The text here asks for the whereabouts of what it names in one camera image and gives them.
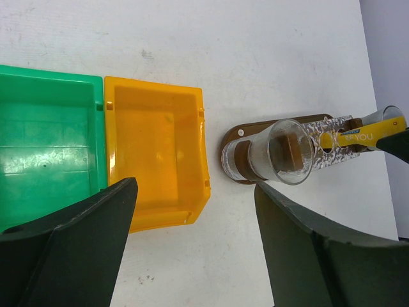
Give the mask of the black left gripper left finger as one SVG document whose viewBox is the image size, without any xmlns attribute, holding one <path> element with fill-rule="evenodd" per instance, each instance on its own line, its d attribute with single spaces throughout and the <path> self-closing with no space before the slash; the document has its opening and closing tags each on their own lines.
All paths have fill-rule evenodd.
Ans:
<svg viewBox="0 0 409 307">
<path fill-rule="evenodd" d="M 1 306 L 109 306 L 138 186 L 125 178 L 1 232 Z"/>
</svg>

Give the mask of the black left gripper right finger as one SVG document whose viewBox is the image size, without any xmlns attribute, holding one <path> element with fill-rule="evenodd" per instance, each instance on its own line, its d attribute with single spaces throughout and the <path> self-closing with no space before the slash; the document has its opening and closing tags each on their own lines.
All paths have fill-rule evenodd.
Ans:
<svg viewBox="0 0 409 307">
<path fill-rule="evenodd" d="M 254 190 L 276 306 L 407 306 L 408 243 L 339 224 L 268 184 Z"/>
</svg>

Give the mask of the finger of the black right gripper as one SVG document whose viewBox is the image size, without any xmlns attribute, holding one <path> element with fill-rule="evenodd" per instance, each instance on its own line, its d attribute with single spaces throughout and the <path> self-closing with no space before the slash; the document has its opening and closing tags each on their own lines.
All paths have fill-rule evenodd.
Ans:
<svg viewBox="0 0 409 307">
<path fill-rule="evenodd" d="M 373 152 L 381 150 L 408 164 L 408 127 L 402 132 L 398 132 L 397 134 L 393 134 L 391 136 L 382 137 L 380 139 L 381 141 L 376 140 L 376 143 L 380 143 L 381 148 L 372 148 L 369 146 L 367 151 Z"/>
</svg>

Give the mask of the yellow toothpaste tube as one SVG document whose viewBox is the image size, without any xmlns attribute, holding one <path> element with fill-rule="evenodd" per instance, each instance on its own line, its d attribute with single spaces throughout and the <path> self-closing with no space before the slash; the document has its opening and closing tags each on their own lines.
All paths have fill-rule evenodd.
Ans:
<svg viewBox="0 0 409 307">
<path fill-rule="evenodd" d="M 346 132 L 324 132 L 319 138 L 319 145 L 322 149 L 333 149 L 351 145 L 361 145 L 374 148 L 376 140 L 382 137 L 391 136 L 406 129 L 406 120 L 404 116 L 373 123 Z"/>
</svg>

